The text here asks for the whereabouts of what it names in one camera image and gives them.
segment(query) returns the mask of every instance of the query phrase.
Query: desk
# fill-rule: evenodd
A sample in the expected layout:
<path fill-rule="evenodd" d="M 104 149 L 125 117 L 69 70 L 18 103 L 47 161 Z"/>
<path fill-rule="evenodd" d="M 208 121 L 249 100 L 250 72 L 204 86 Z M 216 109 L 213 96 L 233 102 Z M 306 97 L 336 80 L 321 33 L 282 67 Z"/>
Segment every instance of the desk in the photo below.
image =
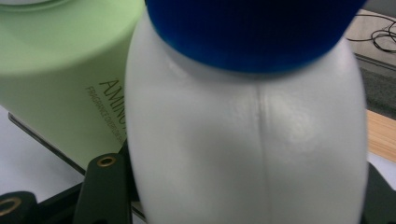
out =
<path fill-rule="evenodd" d="M 396 162 L 396 120 L 367 110 L 369 150 Z"/>

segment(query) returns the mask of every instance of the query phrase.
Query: wooden surface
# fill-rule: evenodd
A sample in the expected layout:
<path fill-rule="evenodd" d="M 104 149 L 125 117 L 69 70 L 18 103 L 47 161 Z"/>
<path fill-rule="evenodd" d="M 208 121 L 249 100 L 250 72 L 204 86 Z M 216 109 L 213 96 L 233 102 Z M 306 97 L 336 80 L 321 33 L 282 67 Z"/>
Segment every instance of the wooden surface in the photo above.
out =
<path fill-rule="evenodd" d="M 396 162 L 396 120 L 367 111 L 369 149 Z"/>
<path fill-rule="evenodd" d="M 379 15 L 371 11 L 361 9 L 358 14 L 369 14 L 369 15 Z M 350 39 L 369 39 L 371 33 L 376 30 L 384 29 L 391 25 L 391 21 L 387 21 L 377 17 L 355 17 L 353 22 L 349 25 L 348 29 L 344 33 L 344 37 Z M 396 27 L 391 29 L 392 32 L 396 32 Z M 396 49 L 396 44 L 389 38 L 378 39 L 378 43 L 381 47 L 387 49 Z M 365 56 L 374 60 L 378 60 L 383 63 L 396 66 L 396 54 L 391 54 L 377 49 L 372 41 L 366 42 L 351 42 L 349 41 L 350 47 L 356 54 Z"/>

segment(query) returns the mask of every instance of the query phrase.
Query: light green container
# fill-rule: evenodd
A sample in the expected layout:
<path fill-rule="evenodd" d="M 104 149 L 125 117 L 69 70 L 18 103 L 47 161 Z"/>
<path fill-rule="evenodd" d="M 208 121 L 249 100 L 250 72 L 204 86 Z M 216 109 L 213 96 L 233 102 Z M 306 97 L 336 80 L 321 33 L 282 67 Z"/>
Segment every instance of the light green container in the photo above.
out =
<path fill-rule="evenodd" d="M 144 2 L 6 3 L 0 4 L 0 105 L 83 169 L 119 151 L 127 51 Z"/>

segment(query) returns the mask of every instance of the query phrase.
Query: blue bottle cap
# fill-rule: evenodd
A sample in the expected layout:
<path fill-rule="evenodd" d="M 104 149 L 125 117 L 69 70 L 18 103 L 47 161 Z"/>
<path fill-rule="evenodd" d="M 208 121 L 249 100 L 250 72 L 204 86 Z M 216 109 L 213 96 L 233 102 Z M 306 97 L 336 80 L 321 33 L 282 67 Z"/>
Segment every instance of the blue bottle cap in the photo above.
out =
<path fill-rule="evenodd" d="M 330 50 L 364 0 L 149 0 L 159 36 L 201 63 L 240 72 L 296 68 Z"/>

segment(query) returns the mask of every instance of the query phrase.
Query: white surface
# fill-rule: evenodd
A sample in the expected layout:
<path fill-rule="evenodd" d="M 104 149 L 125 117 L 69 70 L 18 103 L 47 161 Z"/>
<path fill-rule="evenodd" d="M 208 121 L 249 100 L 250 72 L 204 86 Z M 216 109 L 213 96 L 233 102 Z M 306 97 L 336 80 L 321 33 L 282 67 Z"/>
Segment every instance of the white surface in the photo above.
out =
<path fill-rule="evenodd" d="M 359 222 L 366 109 L 345 40 L 282 77 L 246 77 L 174 51 L 146 14 L 127 66 L 128 139 L 149 223 Z"/>
<path fill-rule="evenodd" d="M 82 180 L 83 175 L 9 121 L 0 106 L 0 195 L 27 190 L 42 202 Z"/>
<path fill-rule="evenodd" d="M 369 162 L 375 166 L 390 186 L 396 190 L 396 163 L 388 161 L 374 153 L 369 153 Z"/>

